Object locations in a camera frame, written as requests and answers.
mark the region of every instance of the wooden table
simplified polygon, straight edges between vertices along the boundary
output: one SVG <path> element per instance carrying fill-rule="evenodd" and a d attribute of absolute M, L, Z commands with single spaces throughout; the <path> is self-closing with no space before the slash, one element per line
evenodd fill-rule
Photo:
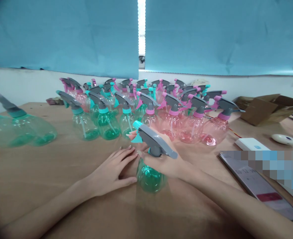
<path fill-rule="evenodd" d="M 123 138 L 91 142 L 78 140 L 72 132 L 70 109 L 46 103 L 22 106 L 28 113 L 51 122 L 57 139 L 43 147 L 0 149 L 0 227 L 32 211 L 95 170 L 111 152 L 131 143 Z M 271 150 L 293 150 L 269 139 L 273 133 L 293 135 L 293 120 L 254 127 L 234 114 L 230 127 L 241 137 L 254 137 Z M 185 160 L 210 175 L 241 189 L 217 157 L 220 150 L 239 150 L 231 131 L 217 147 L 176 142 Z M 135 175 L 138 162 L 123 172 Z M 277 182 L 272 185 L 293 204 Z M 169 179 L 157 194 L 132 185 L 91 199 L 62 219 L 44 238 L 250 238 L 219 206 L 192 186 Z"/>

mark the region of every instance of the trigger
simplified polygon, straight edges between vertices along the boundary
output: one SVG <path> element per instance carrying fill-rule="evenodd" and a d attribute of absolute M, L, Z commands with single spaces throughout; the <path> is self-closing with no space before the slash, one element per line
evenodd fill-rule
<path fill-rule="evenodd" d="M 139 133 L 137 133 L 136 137 L 131 141 L 131 143 L 143 143 L 143 140 Z"/>

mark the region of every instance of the spray bottle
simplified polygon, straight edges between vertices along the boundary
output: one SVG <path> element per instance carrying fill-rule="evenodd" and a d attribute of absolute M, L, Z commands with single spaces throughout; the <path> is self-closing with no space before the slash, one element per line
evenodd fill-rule
<path fill-rule="evenodd" d="M 126 79 L 120 82 L 120 85 L 122 85 L 122 94 L 126 97 L 130 97 L 130 94 L 128 93 L 128 88 L 127 86 L 131 86 L 132 85 L 132 81 L 133 79 Z"/>
<path fill-rule="evenodd" d="M 178 79 L 174 79 L 174 81 L 176 82 L 176 84 L 179 85 L 179 92 L 182 93 L 183 92 L 183 88 L 186 87 L 186 84 L 181 81 L 181 80 L 178 80 Z"/>
<path fill-rule="evenodd" d="M 76 89 L 76 96 L 74 97 L 76 99 L 76 101 L 78 101 L 81 104 L 81 108 L 85 111 L 85 112 L 89 112 L 90 109 L 90 105 L 88 105 L 90 103 L 90 101 L 87 101 L 87 95 L 84 94 L 84 91 L 81 89 L 81 85 L 74 79 L 68 77 L 68 80 L 71 82 L 71 84 L 75 87 Z"/>
<path fill-rule="evenodd" d="M 89 114 L 81 108 L 81 103 L 65 92 L 58 90 L 56 93 L 64 100 L 66 108 L 71 106 L 71 111 L 74 114 L 73 128 L 75 135 L 84 141 L 91 141 L 99 137 L 97 126 L 92 122 Z"/>
<path fill-rule="evenodd" d="M 165 154 L 173 159 L 177 159 L 177 152 L 173 151 L 151 128 L 139 121 L 135 121 L 133 126 L 137 130 L 137 136 L 131 141 L 132 143 L 145 142 L 150 147 L 148 153 L 153 157 L 160 157 L 162 154 Z M 140 158 L 137 169 L 137 180 L 144 191 L 156 193 L 165 186 L 167 178 L 164 174 L 147 166 L 143 162 L 143 158 Z"/>
<path fill-rule="evenodd" d="M 180 131 L 179 139 L 188 144 L 195 144 L 201 140 L 203 132 L 203 115 L 207 106 L 205 100 L 200 97 L 189 94 L 189 102 L 196 108 L 194 114 L 187 118 L 183 123 L 183 129 Z"/>
<path fill-rule="evenodd" d="M 59 79 L 64 85 L 65 92 L 75 98 L 77 95 L 77 92 L 75 91 L 75 87 L 71 84 L 71 81 L 66 78 L 59 78 Z"/>
<path fill-rule="evenodd" d="M 20 147 L 33 140 L 33 137 L 26 135 L 24 130 L 12 121 L 10 117 L 0 115 L 0 147 Z"/>
<path fill-rule="evenodd" d="M 7 113 L 13 118 L 12 124 L 18 125 L 23 134 L 22 140 L 30 142 L 33 146 L 43 146 L 52 142 L 57 137 L 56 129 L 40 117 L 27 114 L 21 108 L 9 102 L 0 94 L 0 103 Z"/>
<path fill-rule="evenodd" d="M 147 79 L 137 81 L 137 91 L 140 91 L 142 86 L 147 88 Z"/>
<path fill-rule="evenodd" d="M 203 100 L 205 100 L 207 102 L 207 106 L 206 109 L 204 111 L 204 118 L 209 119 L 209 115 L 208 113 L 210 111 L 216 110 L 218 108 L 218 102 L 215 100 L 214 104 L 209 106 L 209 100 L 213 99 L 215 96 L 222 96 L 224 94 L 226 94 L 227 91 L 207 91 L 206 93 L 203 94 Z"/>
<path fill-rule="evenodd" d="M 100 94 L 101 89 L 99 86 L 94 86 L 90 88 L 89 90 L 92 93 Z M 87 94 L 87 99 L 90 100 L 90 110 L 89 110 L 89 115 L 91 120 L 94 122 L 95 125 L 98 125 L 98 116 L 99 116 L 99 108 L 98 105 L 94 103 L 94 101 L 89 97 Z"/>
<path fill-rule="evenodd" d="M 181 102 L 182 104 L 184 104 L 186 107 L 185 108 L 180 108 L 179 109 L 179 118 L 181 120 L 185 120 L 188 116 L 189 116 L 189 109 L 192 107 L 192 102 L 189 100 L 188 101 L 188 96 L 191 95 L 196 95 L 197 92 L 199 92 L 201 90 L 201 88 L 199 88 L 198 86 L 192 86 L 193 88 L 189 89 L 189 90 L 185 90 L 183 91 L 182 94 L 180 94 L 179 96 L 181 96 Z"/>
<path fill-rule="evenodd" d="M 159 119 L 154 113 L 154 105 L 160 106 L 152 97 L 142 93 L 142 92 L 137 92 L 137 95 L 139 96 L 139 103 L 138 107 L 142 105 L 142 103 L 147 105 L 146 108 L 146 113 L 141 119 L 141 123 L 146 124 L 149 127 L 154 128 L 155 130 L 159 131 Z"/>
<path fill-rule="evenodd" d="M 156 81 L 151 82 L 151 84 L 156 84 L 157 85 L 157 89 L 156 89 L 156 101 L 161 104 L 163 101 L 163 92 L 165 92 L 165 88 L 170 85 L 171 83 L 163 80 L 163 79 L 159 79 Z"/>
<path fill-rule="evenodd" d="M 133 102 L 129 100 L 125 95 L 115 92 L 116 97 L 116 105 L 122 104 L 122 112 L 123 114 L 120 116 L 119 124 L 122 137 L 125 139 L 129 139 L 127 134 L 133 131 L 133 122 L 134 122 L 134 114 L 131 111 L 131 107 L 133 106 Z"/>
<path fill-rule="evenodd" d="M 103 91 L 101 91 L 100 93 L 108 102 L 110 113 L 116 116 L 119 114 L 119 109 L 114 107 L 115 98 L 114 95 L 111 93 L 111 86 L 111 83 L 104 83 L 103 85 L 99 85 L 99 87 L 103 89 Z"/>
<path fill-rule="evenodd" d="M 245 112 L 238 108 L 238 106 L 221 96 L 215 96 L 214 100 L 218 101 L 218 105 L 224 110 L 215 118 L 212 118 L 204 123 L 203 133 L 201 135 L 202 143 L 215 146 L 222 142 L 227 135 L 229 125 L 228 119 L 232 112 Z"/>
<path fill-rule="evenodd" d="M 163 96 L 163 103 L 158 109 L 165 107 L 167 103 L 171 106 L 171 109 L 166 118 L 161 123 L 160 133 L 166 134 L 170 137 L 171 141 L 174 141 L 180 133 L 182 124 L 179 118 L 179 107 L 185 107 L 185 105 L 183 105 L 179 99 L 165 92 L 163 93 Z"/>
<path fill-rule="evenodd" d="M 98 105 L 98 129 L 101 137 L 105 140 L 116 139 L 120 135 L 120 127 L 114 114 L 110 113 L 107 105 L 109 102 L 101 95 L 86 91 L 86 94 Z"/>

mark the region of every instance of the white wall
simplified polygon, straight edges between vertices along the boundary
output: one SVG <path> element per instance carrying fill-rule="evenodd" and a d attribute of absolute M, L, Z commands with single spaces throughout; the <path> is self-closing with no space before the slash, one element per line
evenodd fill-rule
<path fill-rule="evenodd" d="M 18 106 L 27 102 L 45 102 L 47 98 L 57 96 L 56 90 L 63 90 L 60 77 L 71 77 L 81 84 L 91 78 L 95 78 L 98 84 L 108 79 L 45 70 L 0 68 L 0 93 Z M 255 97 L 276 93 L 293 97 L 293 76 L 206 76 L 140 71 L 139 79 L 145 78 L 148 82 L 162 78 L 172 83 L 174 78 L 178 78 L 186 84 L 196 79 L 205 79 L 211 84 L 210 90 L 227 90 L 225 98 L 229 100 L 238 96 Z"/>

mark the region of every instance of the computer mouse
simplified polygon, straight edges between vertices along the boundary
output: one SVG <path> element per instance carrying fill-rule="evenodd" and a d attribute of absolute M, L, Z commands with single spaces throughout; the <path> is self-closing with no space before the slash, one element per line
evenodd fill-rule
<path fill-rule="evenodd" d="M 293 145 L 293 138 L 283 134 L 273 134 L 272 139 L 278 143 Z"/>

